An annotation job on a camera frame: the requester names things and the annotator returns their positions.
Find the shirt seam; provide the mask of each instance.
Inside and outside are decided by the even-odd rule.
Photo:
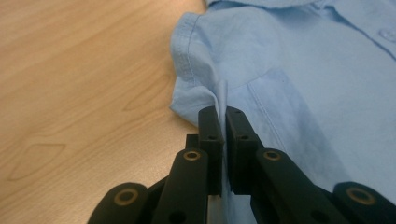
[[[190,71],[191,71],[191,76],[192,76],[192,80],[193,80],[193,86],[196,86],[196,77],[195,77],[195,74],[194,74],[194,72],[193,72],[193,70],[192,70],[192,66],[191,66],[191,60],[190,60],[190,44],[191,44],[191,37],[192,37],[192,34],[194,33],[196,24],[197,24],[197,22],[198,22],[198,20],[199,20],[200,17],[201,17],[201,15],[198,15],[198,16],[196,17],[196,19],[195,19],[194,25],[192,26],[192,29],[191,29],[191,32],[190,32],[190,35],[189,35],[189,43],[187,44],[187,62],[188,62],[188,64],[189,64],[189,68],[190,68]]]
[[[257,93],[254,91],[253,87],[251,86],[250,83],[247,84],[247,89],[250,91],[251,95],[253,96],[254,100],[256,101],[256,104],[259,106],[260,111],[264,114],[264,116],[267,118],[271,129],[273,130],[276,140],[279,142],[279,144],[282,146],[282,150],[287,152],[285,145],[283,144],[282,139],[280,138],[279,132],[277,131],[274,123],[272,122],[270,116],[268,115],[267,110],[265,107],[262,105],[261,101],[259,100],[259,97],[257,96]]]

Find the fabric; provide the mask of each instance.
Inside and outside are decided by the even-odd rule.
[[[222,125],[239,108],[316,185],[355,181],[396,203],[396,1],[207,3],[173,33],[171,108],[195,125],[206,106]],[[224,190],[223,222],[255,223],[249,197]]]

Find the wood grain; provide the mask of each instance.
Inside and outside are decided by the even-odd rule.
[[[0,222],[86,223],[154,184],[196,133],[168,106],[170,36],[196,1],[0,1]]]

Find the black plastic part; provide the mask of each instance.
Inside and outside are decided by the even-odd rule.
[[[187,134],[186,148],[199,148],[199,135],[198,134]]]
[[[148,190],[135,183],[124,183],[111,189],[93,211],[89,224],[140,224],[148,214],[145,205]]]
[[[177,153],[151,223],[206,223],[207,167],[200,149]]]
[[[258,224],[277,224],[279,217],[271,201],[259,186],[253,188],[250,207]]]
[[[286,153],[259,149],[256,159],[259,186],[280,223],[348,223]]]
[[[337,184],[333,197],[337,207],[352,223],[396,223],[395,205],[362,184]]]
[[[254,182],[251,165],[255,161],[256,150],[262,144],[245,114],[230,106],[226,111],[226,131],[231,188],[235,194],[251,194]]]
[[[150,223],[157,208],[158,201],[163,193],[167,177],[155,183],[148,188],[148,199],[145,204],[143,216],[140,218],[141,223]]]
[[[200,110],[198,114],[199,148],[209,156],[209,195],[221,195],[222,148],[218,113],[214,106]]]

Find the wooden table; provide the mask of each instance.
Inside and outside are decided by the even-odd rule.
[[[169,109],[170,36],[202,0],[0,2],[0,222],[86,223],[166,176],[196,129]]]

